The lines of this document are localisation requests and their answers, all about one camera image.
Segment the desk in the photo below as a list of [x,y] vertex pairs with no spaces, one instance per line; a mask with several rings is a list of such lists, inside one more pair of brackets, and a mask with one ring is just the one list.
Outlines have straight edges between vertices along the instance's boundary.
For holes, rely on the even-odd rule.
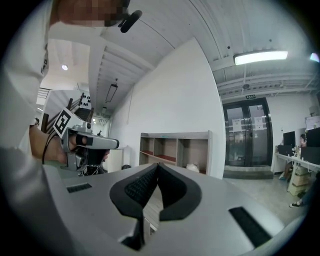
[[292,161],[293,171],[292,171],[291,179],[290,179],[289,186],[287,189],[288,192],[290,192],[292,189],[294,176],[296,174],[296,170],[299,165],[304,168],[309,169],[309,171],[313,171],[316,173],[318,171],[320,171],[320,165],[301,160],[299,157],[288,156],[288,155],[283,155],[283,154],[279,154],[279,153],[274,153],[274,157],[275,157],[275,159],[274,159],[274,165],[273,165],[273,169],[272,169],[273,173],[284,171],[285,168],[283,167],[283,160],[289,161],[289,162]]

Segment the black cable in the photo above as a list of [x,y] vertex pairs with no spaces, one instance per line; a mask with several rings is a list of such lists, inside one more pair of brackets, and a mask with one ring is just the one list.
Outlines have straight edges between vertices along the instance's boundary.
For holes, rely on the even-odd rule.
[[46,139],[46,143],[45,143],[45,146],[44,146],[44,149],[43,149],[43,153],[42,153],[42,164],[44,165],[45,164],[45,155],[46,155],[46,152],[47,152],[47,148],[48,148],[48,145],[49,143],[51,142],[51,140],[57,135],[57,134],[54,134],[53,136],[51,136],[55,131],[53,130],[48,138]]

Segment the exit sign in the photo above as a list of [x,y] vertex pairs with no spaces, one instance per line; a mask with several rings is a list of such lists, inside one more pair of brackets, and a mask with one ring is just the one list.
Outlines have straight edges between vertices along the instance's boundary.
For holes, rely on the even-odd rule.
[[252,94],[252,95],[247,95],[247,96],[245,96],[245,98],[246,98],[247,100],[253,100],[253,99],[256,98],[256,95],[254,95],[254,94]]

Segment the shelving unit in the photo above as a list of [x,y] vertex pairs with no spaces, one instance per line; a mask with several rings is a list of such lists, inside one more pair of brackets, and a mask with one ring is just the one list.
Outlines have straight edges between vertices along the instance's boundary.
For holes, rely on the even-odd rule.
[[186,167],[198,164],[209,174],[212,159],[212,132],[141,133],[139,164],[164,162]]

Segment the glass door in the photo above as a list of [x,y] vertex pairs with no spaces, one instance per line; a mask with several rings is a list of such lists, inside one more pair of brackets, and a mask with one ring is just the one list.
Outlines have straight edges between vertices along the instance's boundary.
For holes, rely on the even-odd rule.
[[271,165],[272,127],[266,99],[224,104],[223,111],[225,164],[241,167]]

